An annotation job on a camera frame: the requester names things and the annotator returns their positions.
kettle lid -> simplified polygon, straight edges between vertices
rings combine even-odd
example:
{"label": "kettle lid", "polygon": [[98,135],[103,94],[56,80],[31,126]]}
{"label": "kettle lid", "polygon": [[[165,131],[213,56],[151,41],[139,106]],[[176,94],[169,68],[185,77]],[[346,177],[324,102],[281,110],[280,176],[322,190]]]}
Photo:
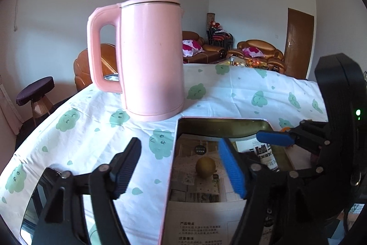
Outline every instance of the kettle lid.
{"label": "kettle lid", "polygon": [[180,5],[180,2],[178,0],[128,0],[128,1],[120,3],[119,5],[121,8],[123,8],[126,6],[135,5],[138,3],[145,3],[145,2],[171,2],[177,5]]}

round brown ball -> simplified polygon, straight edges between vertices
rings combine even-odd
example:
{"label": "round brown ball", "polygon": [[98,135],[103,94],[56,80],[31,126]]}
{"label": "round brown ball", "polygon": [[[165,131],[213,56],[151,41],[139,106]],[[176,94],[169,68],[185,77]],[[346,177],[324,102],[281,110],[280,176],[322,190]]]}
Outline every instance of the round brown ball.
{"label": "round brown ball", "polygon": [[202,157],[197,161],[195,169],[199,177],[206,179],[215,173],[215,162],[209,157]]}

stool leg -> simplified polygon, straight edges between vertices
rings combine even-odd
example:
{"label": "stool leg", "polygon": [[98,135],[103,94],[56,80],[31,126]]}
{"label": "stool leg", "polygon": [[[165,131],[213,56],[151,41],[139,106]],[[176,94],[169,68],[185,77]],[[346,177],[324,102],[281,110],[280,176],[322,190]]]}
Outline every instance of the stool leg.
{"label": "stool leg", "polygon": [[36,102],[31,101],[31,107],[33,121],[36,127],[55,111],[53,104],[46,96],[43,96]]}

pink electric kettle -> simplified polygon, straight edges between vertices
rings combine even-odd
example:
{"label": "pink electric kettle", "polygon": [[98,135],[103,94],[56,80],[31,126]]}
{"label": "pink electric kettle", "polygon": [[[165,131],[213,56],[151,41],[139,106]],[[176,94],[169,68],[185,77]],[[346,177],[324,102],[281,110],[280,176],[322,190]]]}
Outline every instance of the pink electric kettle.
{"label": "pink electric kettle", "polygon": [[[165,120],[184,106],[181,18],[178,0],[129,0],[98,8],[88,19],[92,81],[121,93],[122,107],[136,120]],[[102,74],[100,30],[107,24],[116,27],[118,82]]]}

kettle handle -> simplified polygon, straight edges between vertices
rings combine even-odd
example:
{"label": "kettle handle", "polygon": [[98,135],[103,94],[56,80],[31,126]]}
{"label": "kettle handle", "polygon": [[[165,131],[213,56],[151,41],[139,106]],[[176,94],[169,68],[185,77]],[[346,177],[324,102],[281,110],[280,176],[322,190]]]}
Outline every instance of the kettle handle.
{"label": "kettle handle", "polygon": [[[100,30],[103,26],[111,24],[116,28],[116,60],[119,81],[107,80],[102,73],[102,58],[100,53]],[[92,82],[104,92],[122,93],[122,107],[126,109],[126,96],[122,77],[121,64],[121,8],[120,4],[96,9],[88,18],[87,44],[89,68]]]}

